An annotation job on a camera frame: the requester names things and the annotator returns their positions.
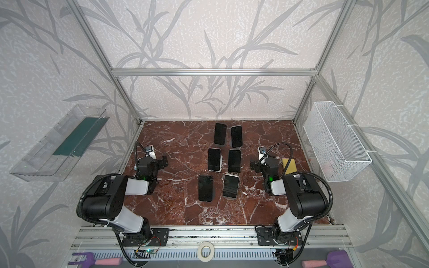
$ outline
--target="wall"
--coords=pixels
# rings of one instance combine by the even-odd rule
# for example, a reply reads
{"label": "wall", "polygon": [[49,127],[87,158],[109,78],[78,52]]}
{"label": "wall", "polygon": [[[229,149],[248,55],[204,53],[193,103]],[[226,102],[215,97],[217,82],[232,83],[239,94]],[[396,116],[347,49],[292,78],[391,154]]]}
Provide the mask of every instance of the wall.
{"label": "wall", "polygon": [[[343,0],[79,0],[114,68],[314,68]],[[307,77],[122,77],[142,118],[292,119]]]}
{"label": "wall", "polygon": [[[0,1],[0,266],[57,267],[82,221],[76,204],[95,174],[117,170],[136,128],[62,1]],[[110,117],[64,182],[9,171],[75,105]]]}
{"label": "wall", "polygon": [[[322,70],[427,219],[428,7],[428,1],[395,0],[354,6]],[[319,89],[309,103],[317,100],[326,100]],[[308,111],[297,122],[301,134]],[[303,139],[317,171],[305,135]],[[371,167],[331,187],[335,220],[346,225],[364,267],[429,267],[429,256]]]}

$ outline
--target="purple shovel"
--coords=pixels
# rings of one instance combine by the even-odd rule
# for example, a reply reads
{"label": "purple shovel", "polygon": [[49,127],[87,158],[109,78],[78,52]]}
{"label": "purple shovel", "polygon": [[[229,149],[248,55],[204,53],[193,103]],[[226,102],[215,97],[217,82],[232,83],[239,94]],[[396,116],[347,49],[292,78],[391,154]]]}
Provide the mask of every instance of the purple shovel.
{"label": "purple shovel", "polygon": [[303,268],[315,268],[328,265],[330,268],[353,268],[345,250],[329,252],[326,261],[302,261]]}
{"label": "purple shovel", "polygon": [[120,265],[122,263],[122,258],[110,258],[110,259],[98,259],[94,260],[94,253],[92,252],[82,252],[82,253],[73,253],[73,256],[85,255],[86,258],[84,261],[80,262],[69,262],[68,265],[82,265],[82,268],[89,268],[91,265]]}

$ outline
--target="roll of masking tape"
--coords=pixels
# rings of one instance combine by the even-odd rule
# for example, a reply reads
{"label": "roll of masking tape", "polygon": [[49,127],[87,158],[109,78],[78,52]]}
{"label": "roll of masking tape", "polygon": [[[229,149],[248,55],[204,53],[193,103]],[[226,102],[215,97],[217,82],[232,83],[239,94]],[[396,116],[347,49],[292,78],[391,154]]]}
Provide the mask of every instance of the roll of masking tape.
{"label": "roll of masking tape", "polygon": [[[207,257],[203,257],[203,255],[202,255],[202,249],[204,248],[204,247],[208,247],[209,249],[210,249],[210,254],[207,256]],[[210,243],[210,242],[203,242],[199,247],[198,247],[198,253],[197,253],[197,256],[198,256],[198,258],[199,258],[199,260],[200,261],[202,261],[202,262],[208,262],[208,261],[210,261],[212,258],[213,258],[213,256],[215,255],[214,253],[215,253],[215,247],[213,246],[213,244],[212,243]]]}

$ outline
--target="phone screen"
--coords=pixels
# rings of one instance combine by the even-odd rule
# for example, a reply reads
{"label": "phone screen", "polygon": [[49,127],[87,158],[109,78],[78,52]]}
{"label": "phone screen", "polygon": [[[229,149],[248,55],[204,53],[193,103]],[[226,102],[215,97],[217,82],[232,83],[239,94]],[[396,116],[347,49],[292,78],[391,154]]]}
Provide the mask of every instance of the phone screen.
{"label": "phone screen", "polygon": [[231,127],[231,141],[233,148],[243,146],[243,134],[241,126]]}
{"label": "phone screen", "polygon": [[214,129],[214,143],[219,145],[225,145],[227,126],[225,124],[216,123],[216,127]]}
{"label": "phone screen", "polygon": [[225,175],[223,196],[237,198],[237,192],[239,190],[239,179],[240,178],[238,176]]}
{"label": "phone screen", "polygon": [[213,177],[200,175],[198,177],[198,200],[211,202],[213,200]]}
{"label": "phone screen", "polygon": [[241,150],[228,151],[228,172],[240,172]]}
{"label": "phone screen", "polygon": [[207,169],[219,171],[221,169],[221,150],[215,148],[208,149]]}

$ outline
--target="red marble tabletop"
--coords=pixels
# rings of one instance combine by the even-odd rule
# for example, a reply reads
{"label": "red marble tabletop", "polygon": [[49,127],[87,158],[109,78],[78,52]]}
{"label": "red marble tabletop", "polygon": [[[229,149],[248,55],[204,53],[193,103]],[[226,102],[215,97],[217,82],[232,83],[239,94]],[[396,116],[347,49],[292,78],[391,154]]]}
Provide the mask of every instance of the red marble tabletop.
{"label": "red marble tabletop", "polygon": [[[213,143],[216,123],[228,126],[225,146]],[[242,125],[242,168],[238,195],[235,200],[222,196],[223,179],[228,168],[231,148],[230,127]],[[154,225],[256,225],[273,224],[287,209],[286,196],[269,196],[262,186],[261,174],[250,170],[249,162],[258,158],[257,148],[267,149],[277,142],[293,146],[296,167],[309,171],[308,163],[296,135],[292,121],[146,121],[138,141],[153,145],[158,159],[168,156],[169,166],[158,173],[158,185],[152,195],[126,196],[124,204],[137,215],[146,217]],[[221,172],[207,170],[208,148],[220,148],[223,161]],[[287,158],[289,149],[279,146],[272,155]],[[134,154],[124,174],[134,175]],[[213,176],[212,202],[198,200],[198,176]],[[328,220],[319,220],[328,224]]]}

